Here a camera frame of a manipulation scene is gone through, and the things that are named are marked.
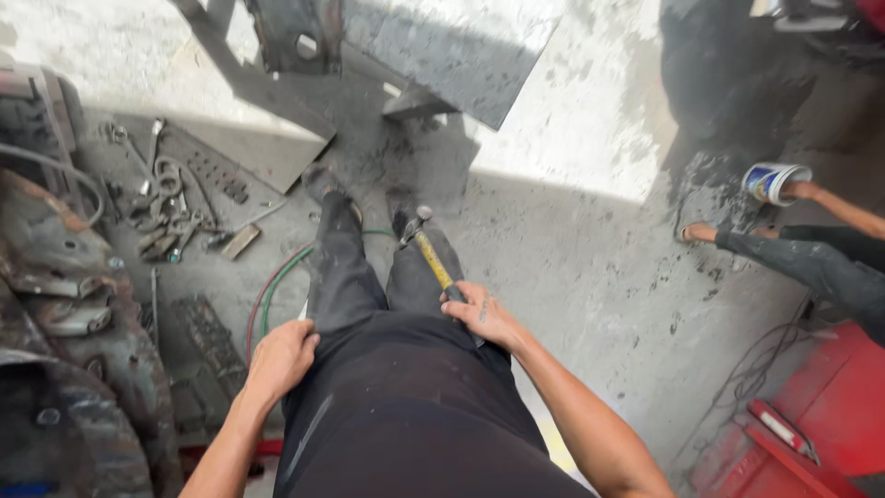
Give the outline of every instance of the forearm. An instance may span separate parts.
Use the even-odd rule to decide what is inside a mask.
[[[809,197],[824,206],[836,218],[870,237],[885,240],[885,220],[865,209],[855,206],[831,191],[818,188]]]
[[[581,474],[603,496],[673,496],[638,435],[530,334],[513,355],[531,377]]]
[[[255,446],[273,403],[244,389],[231,404],[224,425],[179,495],[181,498],[240,498]]]

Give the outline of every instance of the plastic bucket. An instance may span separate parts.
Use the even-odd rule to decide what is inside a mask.
[[[806,166],[760,162],[743,176],[743,189],[762,202],[770,202],[775,206],[789,206],[795,201],[781,197],[784,183],[811,179],[812,171]]]

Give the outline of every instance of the green hose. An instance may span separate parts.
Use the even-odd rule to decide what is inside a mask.
[[[372,235],[372,234],[385,234],[385,235],[393,235],[393,236],[396,235],[396,233],[394,233],[394,231],[392,229],[366,229],[366,230],[363,230],[363,235]],[[276,286],[280,282],[280,280],[282,280],[282,278],[292,268],[294,268],[295,265],[300,260],[303,260],[308,254],[310,254],[311,251],[313,251],[313,245],[308,245],[307,247],[305,247],[305,249],[303,249],[302,252],[298,253],[298,255],[295,258],[292,258],[292,261],[290,261],[289,264],[287,264],[286,266],[284,266],[280,270],[280,273],[277,274],[277,276],[271,282],[270,287],[267,288],[267,297],[265,298],[265,306],[261,312],[261,337],[264,337],[267,335],[267,311],[271,307],[271,298],[273,296],[273,290],[276,289]]]

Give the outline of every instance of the red hose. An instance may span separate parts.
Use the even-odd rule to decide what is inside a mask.
[[[246,328],[246,368],[252,364],[252,324],[255,322],[255,315],[258,314],[258,307],[261,306],[261,298],[265,297],[265,292],[267,292],[267,288],[270,287],[271,282],[276,278],[277,275],[280,274],[282,269],[289,264],[290,261],[294,260],[295,257],[300,254],[304,249],[307,248],[308,245],[316,242],[317,239],[312,238],[310,241],[306,242],[301,247],[298,247],[291,256],[289,256],[276,271],[273,272],[273,275],[267,279],[265,282],[265,286],[261,288],[261,292],[258,293],[258,297],[255,298],[255,304],[252,306],[252,313],[249,315],[249,327]]]

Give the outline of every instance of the welding hose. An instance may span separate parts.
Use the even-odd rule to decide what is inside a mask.
[[[104,196],[98,189],[98,185],[96,184],[95,180],[86,176],[86,174],[79,169],[74,169],[73,167],[63,164],[58,160],[54,160],[49,156],[44,156],[42,154],[38,154],[37,152],[31,152],[27,149],[16,147],[15,145],[0,144],[0,152],[11,156],[16,156],[24,160],[31,160],[33,162],[55,168],[67,175],[73,176],[77,179],[78,182],[89,187],[89,189],[92,191],[92,195],[96,196],[96,199],[98,199],[98,207],[96,207],[96,212],[92,215],[91,218],[86,221],[86,228],[91,229],[93,225],[98,223],[98,220],[101,219],[102,215],[104,214]]]
[[[391,229],[366,229],[363,230],[363,235],[372,235],[372,234],[385,234],[396,236],[393,230]],[[255,298],[255,303],[252,305],[252,311],[249,316],[249,326],[246,328],[246,367],[248,368],[252,363],[252,328],[255,323],[255,315],[258,314],[258,307],[261,306],[261,300],[265,297],[265,293],[267,293],[267,297],[265,299],[264,308],[261,313],[261,337],[267,335],[267,313],[271,307],[271,298],[273,297],[273,292],[276,290],[277,284],[282,280],[282,278],[298,264],[299,261],[303,260],[307,257],[308,254],[313,250],[313,245],[316,243],[316,239],[311,239],[301,247],[298,247],[291,256],[289,256],[279,268],[277,268],[273,274],[267,279],[264,287],[261,288],[261,292],[258,293],[258,296]]]

